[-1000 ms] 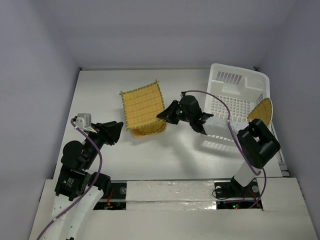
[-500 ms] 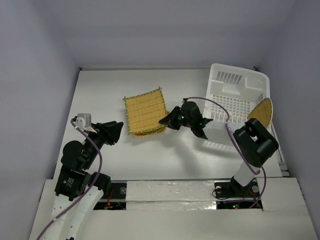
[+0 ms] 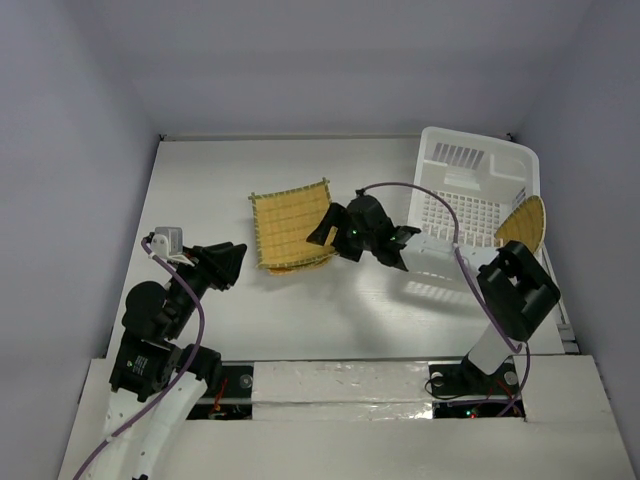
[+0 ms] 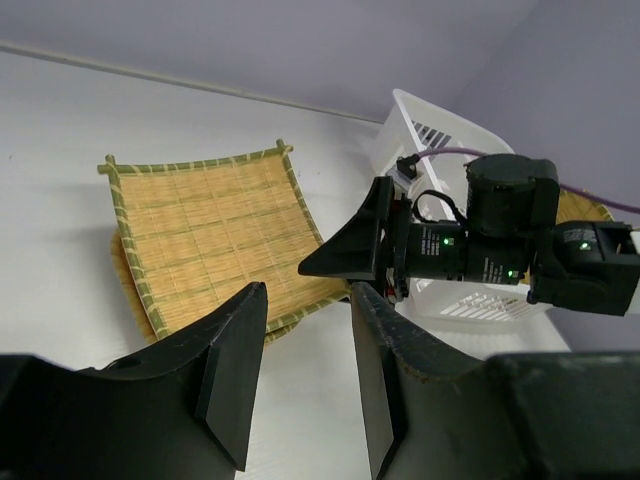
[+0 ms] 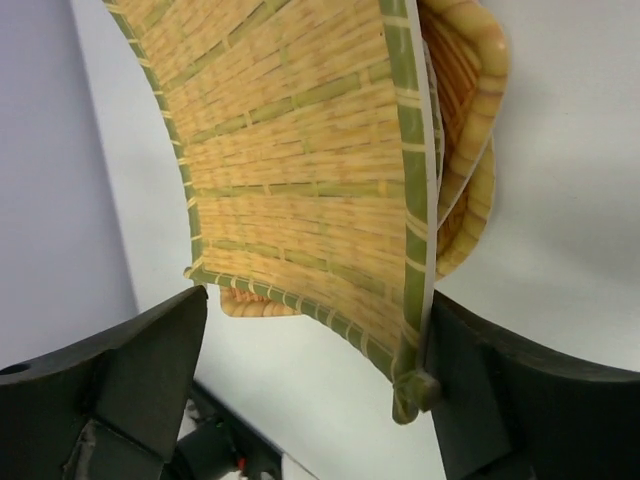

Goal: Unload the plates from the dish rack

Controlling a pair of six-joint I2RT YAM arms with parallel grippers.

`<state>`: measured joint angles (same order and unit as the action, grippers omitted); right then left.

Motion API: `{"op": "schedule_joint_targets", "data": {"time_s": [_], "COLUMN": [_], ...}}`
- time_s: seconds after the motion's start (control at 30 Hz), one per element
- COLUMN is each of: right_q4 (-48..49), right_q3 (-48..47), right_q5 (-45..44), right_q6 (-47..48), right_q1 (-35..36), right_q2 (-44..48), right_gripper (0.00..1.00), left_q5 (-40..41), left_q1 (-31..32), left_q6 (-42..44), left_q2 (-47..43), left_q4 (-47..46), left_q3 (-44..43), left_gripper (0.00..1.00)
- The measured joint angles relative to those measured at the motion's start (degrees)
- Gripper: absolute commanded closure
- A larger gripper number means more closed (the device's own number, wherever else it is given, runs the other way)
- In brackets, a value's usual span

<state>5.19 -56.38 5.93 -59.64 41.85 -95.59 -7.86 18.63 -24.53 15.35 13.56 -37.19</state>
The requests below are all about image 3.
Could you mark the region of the yellow square bamboo mat plate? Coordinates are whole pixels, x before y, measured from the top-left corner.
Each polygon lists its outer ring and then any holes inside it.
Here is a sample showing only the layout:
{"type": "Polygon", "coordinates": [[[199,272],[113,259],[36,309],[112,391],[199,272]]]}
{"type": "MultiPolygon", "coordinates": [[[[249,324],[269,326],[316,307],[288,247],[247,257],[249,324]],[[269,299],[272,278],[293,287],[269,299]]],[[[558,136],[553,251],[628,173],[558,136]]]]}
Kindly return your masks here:
{"type": "Polygon", "coordinates": [[[257,267],[299,265],[333,254],[331,246],[306,242],[331,204],[329,181],[281,192],[251,193],[257,267]]]}

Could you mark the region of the orange square woven plate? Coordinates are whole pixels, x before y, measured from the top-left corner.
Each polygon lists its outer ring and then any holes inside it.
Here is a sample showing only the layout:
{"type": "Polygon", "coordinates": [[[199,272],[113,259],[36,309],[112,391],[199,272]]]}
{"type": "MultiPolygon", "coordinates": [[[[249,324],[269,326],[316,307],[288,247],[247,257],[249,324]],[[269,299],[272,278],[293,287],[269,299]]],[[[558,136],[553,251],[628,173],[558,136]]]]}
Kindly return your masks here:
{"type": "Polygon", "coordinates": [[[332,259],[332,257],[333,257],[333,254],[329,254],[304,264],[288,265],[288,266],[281,266],[281,267],[270,267],[270,268],[267,268],[266,271],[270,275],[284,276],[284,275],[290,275],[290,274],[299,273],[303,271],[314,270],[328,264],[329,261],[332,259]]]}

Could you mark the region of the yellow fan-shaped woven plate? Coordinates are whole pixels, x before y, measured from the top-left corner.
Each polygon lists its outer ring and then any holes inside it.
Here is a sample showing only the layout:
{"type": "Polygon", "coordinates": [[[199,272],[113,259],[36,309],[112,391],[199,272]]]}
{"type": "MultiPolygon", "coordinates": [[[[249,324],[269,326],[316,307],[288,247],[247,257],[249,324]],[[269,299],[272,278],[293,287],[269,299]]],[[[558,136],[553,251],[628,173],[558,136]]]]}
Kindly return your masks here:
{"type": "Polygon", "coordinates": [[[532,254],[542,247],[546,235],[546,208],[540,196],[527,197],[500,225],[494,238],[503,245],[509,241],[524,244],[532,254]]]}

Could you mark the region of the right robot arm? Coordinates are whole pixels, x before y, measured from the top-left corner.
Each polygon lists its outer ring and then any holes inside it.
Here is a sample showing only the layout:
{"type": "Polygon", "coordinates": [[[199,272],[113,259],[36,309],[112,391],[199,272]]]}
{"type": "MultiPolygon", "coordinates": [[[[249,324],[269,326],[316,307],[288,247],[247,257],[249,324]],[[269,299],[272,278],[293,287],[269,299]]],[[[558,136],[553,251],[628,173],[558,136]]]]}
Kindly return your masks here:
{"type": "Polygon", "coordinates": [[[458,218],[451,219],[450,240],[396,225],[362,188],[346,206],[331,203],[307,238],[313,245],[331,245],[338,256],[353,262],[369,252],[379,263],[404,272],[441,269],[447,277],[464,279],[489,324],[459,363],[430,366],[425,388],[442,401],[496,391],[509,359],[531,353],[530,338],[561,299],[558,286],[525,243],[468,247],[459,241],[458,218]]]}

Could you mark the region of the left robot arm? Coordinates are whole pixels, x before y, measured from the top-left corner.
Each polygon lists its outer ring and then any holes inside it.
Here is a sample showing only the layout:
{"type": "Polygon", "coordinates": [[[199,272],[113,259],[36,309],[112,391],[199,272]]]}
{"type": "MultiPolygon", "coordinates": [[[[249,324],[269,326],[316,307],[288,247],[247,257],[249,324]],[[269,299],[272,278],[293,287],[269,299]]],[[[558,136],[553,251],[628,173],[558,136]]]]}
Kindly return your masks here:
{"type": "Polygon", "coordinates": [[[125,299],[124,332],[109,378],[103,452],[92,479],[156,479],[171,443],[203,395],[219,391],[222,361],[202,344],[204,295],[235,285],[247,247],[184,247],[154,233],[141,246],[170,275],[145,281],[125,299]]]}

